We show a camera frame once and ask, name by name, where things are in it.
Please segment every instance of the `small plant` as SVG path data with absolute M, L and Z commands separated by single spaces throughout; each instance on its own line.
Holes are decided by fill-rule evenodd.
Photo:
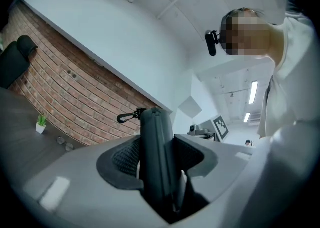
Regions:
M 46 116 L 44 116 L 43 114 L 40 114 L 38 117 L 38 124 L 39 126 L 46 126 Z

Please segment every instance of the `table surface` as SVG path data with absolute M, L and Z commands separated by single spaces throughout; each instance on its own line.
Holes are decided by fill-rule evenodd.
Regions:
M 68 153 L 57 143 L 58 136 L 75 149 L 85 147 L 49 122 L 43 134 L 37 133 L 38 115 L 25 96 L 0 88 L 0 163 L 11 185 L 22 187 Z

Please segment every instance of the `hair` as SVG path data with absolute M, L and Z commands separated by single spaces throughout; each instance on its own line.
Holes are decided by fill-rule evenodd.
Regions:
M 224 15 L 221 20 L 219 42 L 221 43 L 221 46 L 223 47 L 223 49 L 227 54 L 230 54 L 230 55 L 238 54 L 238 49 L 233 49 L 232 44 L 227 43 L 227 30 L 232 30 L 232 18 L 239 17 L 239 15 L 243 13 L 247 8 L 248 7 L 233 9 L 230 12 L 228 12 L 226 15 Z M 263 11 L 259 9 L 253 9 L 253 8 L 248 8 L 248 9 L 253 10 L 258 17 L 263 17 L 265 15 Z

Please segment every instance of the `white plant pot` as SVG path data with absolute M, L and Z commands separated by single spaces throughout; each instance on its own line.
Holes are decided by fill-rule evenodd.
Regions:
M 36 130 L 38 133 L 42 134 L 42 133 L 44 132 L 45 128 L 46 128 L 46 125 L 40 126 L 39 123 L 37 123 L 37 124 L 36 124 L 36 127 L 35 127 L 35 130 Z

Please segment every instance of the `ceiling light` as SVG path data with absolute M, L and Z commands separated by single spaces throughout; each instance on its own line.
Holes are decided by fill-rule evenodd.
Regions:
M 250 94 L 249 104 L 252 104 L 253 102 L 255 102 L 257 89 L 258 89 L 258 81 L 253 81 L 251 85 L 251 94 Z
M 246 113 L 246 115 L 244 117 L 244 122 L 247 122 L 249 117 L 250 117 L 250 113 Z

